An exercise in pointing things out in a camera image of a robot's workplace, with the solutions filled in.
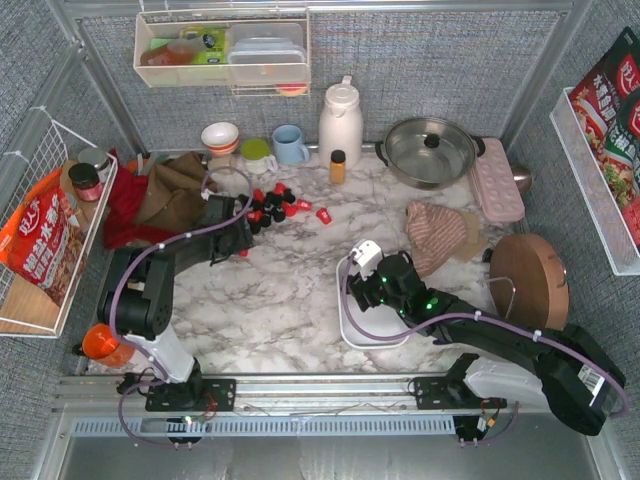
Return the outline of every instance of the white pitcher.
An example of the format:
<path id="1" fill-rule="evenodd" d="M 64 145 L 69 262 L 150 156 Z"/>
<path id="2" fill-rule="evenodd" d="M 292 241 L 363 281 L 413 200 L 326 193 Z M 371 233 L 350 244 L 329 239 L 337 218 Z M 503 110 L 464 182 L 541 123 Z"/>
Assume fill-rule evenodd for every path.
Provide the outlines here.
<path id="1" fill-rule="evenodd" d="M 360 111 L 360 94 L 351 85 L 351 77 L 332 85 L 324 97 L 318 132 L 320 161 L 326 167 L 331 163 L 331 152 L 342 150 L 347 160 L 345 168 L 353 168 L 362 155 L 364 121 Z"/>

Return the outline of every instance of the stainless steel pot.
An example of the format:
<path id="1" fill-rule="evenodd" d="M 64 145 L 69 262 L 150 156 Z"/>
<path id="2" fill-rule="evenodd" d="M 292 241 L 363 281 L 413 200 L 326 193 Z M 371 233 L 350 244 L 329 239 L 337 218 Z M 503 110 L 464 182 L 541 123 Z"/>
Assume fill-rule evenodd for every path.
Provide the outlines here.
<path id="1" fill-rule="evenodd" d="M 398 179 L 422 190 L 447 187 L 465 176 L 486 150 L 480 137 L 440 118 L 412 118 L 395 125 L 376 153 Z"/>

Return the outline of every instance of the pink egg tray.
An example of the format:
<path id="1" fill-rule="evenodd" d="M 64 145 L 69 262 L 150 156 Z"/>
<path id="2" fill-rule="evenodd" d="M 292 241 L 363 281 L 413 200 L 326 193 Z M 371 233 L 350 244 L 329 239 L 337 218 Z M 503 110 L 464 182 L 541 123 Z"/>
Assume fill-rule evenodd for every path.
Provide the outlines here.
<path id="1" fill-rule="evenodd" d="M 509 160 L 497 138 L 484 138 L 487 151 L 469 172 L 476 202 L 490 222 L 517 222 L 524 217 L 524 203 L 513 179 Z"/>

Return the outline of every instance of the striped cloth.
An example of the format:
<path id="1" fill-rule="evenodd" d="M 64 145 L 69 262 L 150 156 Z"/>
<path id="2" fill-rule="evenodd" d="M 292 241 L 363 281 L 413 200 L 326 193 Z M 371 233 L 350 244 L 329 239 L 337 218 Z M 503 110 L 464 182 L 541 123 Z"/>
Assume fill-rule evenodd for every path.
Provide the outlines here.
<path id="1" fill-rule="evenodd" d="M 440 205 L 411 202 L 404 230 L 411 241 L 411 256 L 420 278 L 435 272 L 467 241 L 462 215 Z"/>

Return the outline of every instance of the orange food bag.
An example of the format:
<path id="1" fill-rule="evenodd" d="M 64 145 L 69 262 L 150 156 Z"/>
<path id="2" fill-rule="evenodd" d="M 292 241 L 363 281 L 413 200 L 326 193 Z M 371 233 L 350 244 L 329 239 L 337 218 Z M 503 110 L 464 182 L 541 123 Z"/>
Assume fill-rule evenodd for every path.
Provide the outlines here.
<path id="1" fill-rule="evenodd" d="M 0 231 L 0 261 L 58 306 L 82 251 L 81 232 L 65 214 L 61 172 L 56 169 L 40 180 Z"/>

